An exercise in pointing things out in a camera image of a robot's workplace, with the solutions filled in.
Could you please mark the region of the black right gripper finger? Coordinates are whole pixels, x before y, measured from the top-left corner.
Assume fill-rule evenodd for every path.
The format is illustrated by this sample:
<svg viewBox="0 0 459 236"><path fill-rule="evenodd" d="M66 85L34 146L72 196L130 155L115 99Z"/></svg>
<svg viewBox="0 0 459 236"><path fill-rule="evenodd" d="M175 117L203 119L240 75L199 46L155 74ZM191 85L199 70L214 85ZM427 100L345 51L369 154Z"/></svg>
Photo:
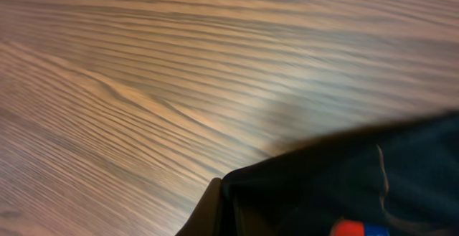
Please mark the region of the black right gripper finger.
<svg viewBox="0 0 459 236"><path fill-rule="evenodd" d="M222 180L214 178L176 236L218 236L221 216Z"/></svg>

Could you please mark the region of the black printed cycling jersey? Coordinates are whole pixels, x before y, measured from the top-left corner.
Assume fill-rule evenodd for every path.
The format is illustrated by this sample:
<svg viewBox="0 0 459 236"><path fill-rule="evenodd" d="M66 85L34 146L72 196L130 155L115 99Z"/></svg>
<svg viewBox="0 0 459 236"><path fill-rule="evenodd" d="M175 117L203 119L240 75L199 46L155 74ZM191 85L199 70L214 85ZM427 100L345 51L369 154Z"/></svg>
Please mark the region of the black printed cycling jersey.
<svg viewBox="0 0 459 236"><path fill-rule="evenodd" d="M458 233L458 114L332 138L226 175L237 230L327 235L339 220L391 235Z"/></svg>

